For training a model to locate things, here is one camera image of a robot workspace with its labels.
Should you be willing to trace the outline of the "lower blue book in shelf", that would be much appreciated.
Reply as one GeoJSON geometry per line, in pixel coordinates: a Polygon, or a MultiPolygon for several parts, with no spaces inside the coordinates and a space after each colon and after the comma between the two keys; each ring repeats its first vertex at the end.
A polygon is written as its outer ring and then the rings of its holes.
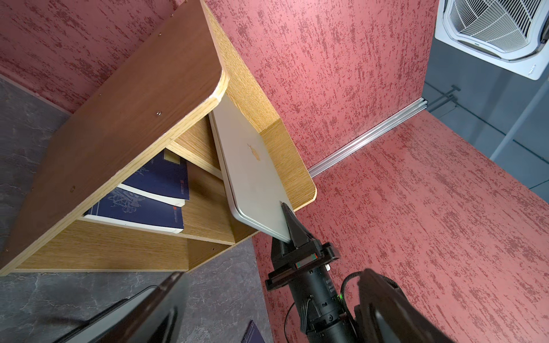
{"type": "Polygon", "coordinates": [[[135,230],[179,234],[184,230],[182,208],[116,188],[93,205],[83,218],[135,230]]]}

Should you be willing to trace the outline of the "aluminium corner post right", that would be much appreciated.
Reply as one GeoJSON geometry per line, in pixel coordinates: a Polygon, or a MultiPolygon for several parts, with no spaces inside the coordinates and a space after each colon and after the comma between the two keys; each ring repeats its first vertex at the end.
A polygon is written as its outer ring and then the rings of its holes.
{"type": "Polygon", "coordinates": [[[396,114],[393,114],[393,116],[389,117],[385,121],[382,121],[380,124],[376,125],[366,133],[361,134],[359,137],[355,138],[351,142],[333,152],[328,157],[310,167],[308,170],[310,176],[317,177],[318,175],[327,171],[329,168],[335,166],[336,164],[356,153],[366,145],[372,143],[376,139],[380,138],[384,134],[400,126],[407,120],[413,118],[415,115],[426,109],[427,100],[423,97],[420,97],[412,104],[409,104],[404,109],[400,110],[396,114]]]}

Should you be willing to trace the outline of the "blue book on table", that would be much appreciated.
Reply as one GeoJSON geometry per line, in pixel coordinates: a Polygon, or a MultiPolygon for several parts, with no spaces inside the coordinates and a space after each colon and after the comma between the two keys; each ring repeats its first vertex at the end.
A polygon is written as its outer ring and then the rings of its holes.
{"type": "Polygon", "coordinates": [[[253,320],[249,322],[241,343],[265,343],[260,330],[253,320]]]}

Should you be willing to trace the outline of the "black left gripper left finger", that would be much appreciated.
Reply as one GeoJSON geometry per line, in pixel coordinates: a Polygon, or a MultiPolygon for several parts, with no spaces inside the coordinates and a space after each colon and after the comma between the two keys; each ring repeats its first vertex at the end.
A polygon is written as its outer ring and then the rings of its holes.
{"type": "Polygon", "coordinates": [[[124,298],[58,342],[176,342],[187,307],[189,277],[174,272],[162,283],[124,298]]]}

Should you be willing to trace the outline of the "wooden bookshelf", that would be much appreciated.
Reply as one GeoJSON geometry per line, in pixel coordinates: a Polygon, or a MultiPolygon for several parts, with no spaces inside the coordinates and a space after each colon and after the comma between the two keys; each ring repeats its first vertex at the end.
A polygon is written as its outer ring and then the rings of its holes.
{"type": "Polygon", "coordinates": [[[259,132],[299,210],[316,186],[280,115],[203,1],[181,5],[53,136],[1,253],[13,272],[190,271],[253,237],[231,214],[206,116],[228,96],[259,132]],[[190,162],[184,231],[84,212],[156,154],[190,162]]]}

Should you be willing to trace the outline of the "blue book in shelf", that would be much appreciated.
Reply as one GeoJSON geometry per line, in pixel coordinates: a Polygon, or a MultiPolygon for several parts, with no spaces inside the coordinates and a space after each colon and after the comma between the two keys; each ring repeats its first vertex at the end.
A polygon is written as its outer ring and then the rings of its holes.
{"type": "Polygon", "coordinates": [[[175,207],[190,199],[187,161],[168,149],[162,150],[119,188],[175,207]]]}
{"type": "Polygon", "coordinates": [[[179,234],[184,230],[182,208],[116,188],[93,205],[83,218],[135,230],[179,234]]]}

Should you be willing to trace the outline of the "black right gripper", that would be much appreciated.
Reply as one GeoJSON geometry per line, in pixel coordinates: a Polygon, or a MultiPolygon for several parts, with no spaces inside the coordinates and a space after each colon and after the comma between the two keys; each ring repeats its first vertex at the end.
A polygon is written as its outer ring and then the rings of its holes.
{"type": "Polygon", "coordinates": [[[282,202],[281,207],[293,243],[272,239],[271,261],[274,271],[265,281],[267,291],[284,287],[294,279],[340,258],[335,246],[313,239],[312,234],[296,217],[294,211],[282,202]]]}

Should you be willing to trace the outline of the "silver laptop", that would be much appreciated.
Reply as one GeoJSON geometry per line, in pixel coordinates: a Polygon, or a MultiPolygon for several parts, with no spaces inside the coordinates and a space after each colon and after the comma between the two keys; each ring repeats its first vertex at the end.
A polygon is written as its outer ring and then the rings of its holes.
{"type": "Polygon", "coordinates": [[[227,95],[209,120],[233,217],[288,243],[282,204],[291,204],[262,137],[227,95]]]}

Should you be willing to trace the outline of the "upper blue book in shelf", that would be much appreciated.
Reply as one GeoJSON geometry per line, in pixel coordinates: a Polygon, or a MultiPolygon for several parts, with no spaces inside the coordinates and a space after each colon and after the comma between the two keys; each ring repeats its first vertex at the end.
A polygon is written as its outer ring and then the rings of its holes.
{"type": "Polygon", "coordinates": [[[190,199],[187,161],[168,149],[162,150],[119,188],[175,207],[190,199]]]}

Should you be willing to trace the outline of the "white ceiling air conditioner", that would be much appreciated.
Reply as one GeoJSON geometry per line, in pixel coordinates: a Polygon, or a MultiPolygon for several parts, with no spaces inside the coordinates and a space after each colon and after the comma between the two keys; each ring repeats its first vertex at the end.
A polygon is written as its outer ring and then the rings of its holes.
{"type": "Polygon", "coordinates": [[[548,66],[548,1],[441,0],[435,38],[536,81],[548,66]]]}

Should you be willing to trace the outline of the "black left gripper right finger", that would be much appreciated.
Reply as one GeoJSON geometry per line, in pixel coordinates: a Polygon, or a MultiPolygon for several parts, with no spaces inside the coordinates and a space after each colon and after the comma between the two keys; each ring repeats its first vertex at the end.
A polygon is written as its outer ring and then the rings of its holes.
{"type": "Polygon", "coordinates": [[[358,281],[355,315],[365,342],[452,342],[372,269],[358,281]]]}

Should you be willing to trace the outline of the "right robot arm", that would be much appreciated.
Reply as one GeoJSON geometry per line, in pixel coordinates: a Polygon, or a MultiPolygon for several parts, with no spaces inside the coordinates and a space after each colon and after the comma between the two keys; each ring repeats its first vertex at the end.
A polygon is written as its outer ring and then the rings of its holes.
{"type": "Polygon", "coordinates": [[[300,331],[309,342],[357,342],[350,315],[326,268],[340,258],[339,252],[331,243],[316,239],[287,204],[281,207],[290,241],[272,240],[274,270],[265,281],[267,291],[290,288],[300,331]]]}

